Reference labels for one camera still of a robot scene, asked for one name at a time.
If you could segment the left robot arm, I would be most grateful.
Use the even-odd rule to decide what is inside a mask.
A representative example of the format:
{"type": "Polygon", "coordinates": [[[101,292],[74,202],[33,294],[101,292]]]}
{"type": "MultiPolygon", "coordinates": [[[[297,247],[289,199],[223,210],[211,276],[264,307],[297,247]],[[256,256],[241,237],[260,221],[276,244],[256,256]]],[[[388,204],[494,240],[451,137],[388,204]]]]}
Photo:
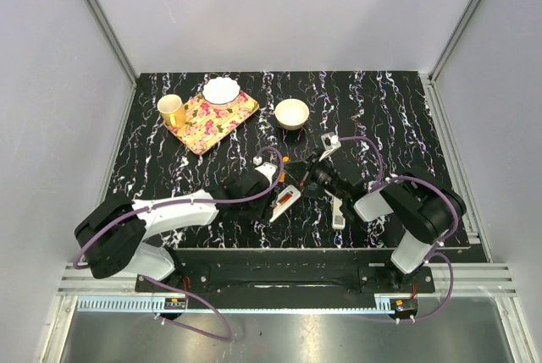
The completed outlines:
{"type": "Polygon", "coordinates": [[[180,263],[171,250],[147,240],[180,228],[268,221],[278,174],[279,168],[266,162],[238,178],[175,198],[142,201],[116,193],[75,228],[82,254],[74,267],[90,269],[96,279],[139,273],[153,278],[163,290],[174,291],[184,278],[180,263]]]}

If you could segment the red orange battery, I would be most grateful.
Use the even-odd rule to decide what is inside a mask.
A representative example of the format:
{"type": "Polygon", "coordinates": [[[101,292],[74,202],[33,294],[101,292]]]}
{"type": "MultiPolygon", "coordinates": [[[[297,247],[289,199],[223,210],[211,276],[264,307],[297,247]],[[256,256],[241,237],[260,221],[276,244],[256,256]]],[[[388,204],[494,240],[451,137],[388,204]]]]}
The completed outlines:
{"type": "Polygon", "coordinates": [[[286,194],[282,195],[282,196],[277,200],[277,203],[280,204],[280,205],[283,205],[283,204],[285,204],[286,202],[288,202],[292,196],[293,196],[293,195],[292,195],[291,193],[286,193],[286,194]]]}

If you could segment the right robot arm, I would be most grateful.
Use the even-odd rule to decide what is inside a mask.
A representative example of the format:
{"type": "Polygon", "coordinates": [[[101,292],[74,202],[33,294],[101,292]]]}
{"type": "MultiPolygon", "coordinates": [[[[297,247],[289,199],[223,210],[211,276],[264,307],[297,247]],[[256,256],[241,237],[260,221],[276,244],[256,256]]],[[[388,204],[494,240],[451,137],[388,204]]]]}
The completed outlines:
{"type": "Polygon", "coordinates": [[[399,219],[406,232],[384,273],[386,284],[396,292],[414,284],[415,271],[455,233],[467,210],[464,200],[450,186],[421,168],[411,168],[370,191],[362,183],[341,178],[329,160],[317,154],[288,163],[285,172],[286,179],[302,194],[325,192],[338,200],[341,217],[350,225],[370,223],[390,214],[399,219]]]}

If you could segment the white remote orange batteries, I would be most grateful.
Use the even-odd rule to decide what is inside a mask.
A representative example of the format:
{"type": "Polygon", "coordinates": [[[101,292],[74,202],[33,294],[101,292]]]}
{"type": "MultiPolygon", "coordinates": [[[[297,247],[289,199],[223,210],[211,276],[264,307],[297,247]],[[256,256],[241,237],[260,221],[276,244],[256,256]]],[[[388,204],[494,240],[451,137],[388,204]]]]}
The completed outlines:
{"type": "Polygon", "coordinates": [[[301,192],[292,184],[281,190],[273,205],[270,223],[275,222],[282,214],[291,208],[297,200],[301,198],[301,192]]]}

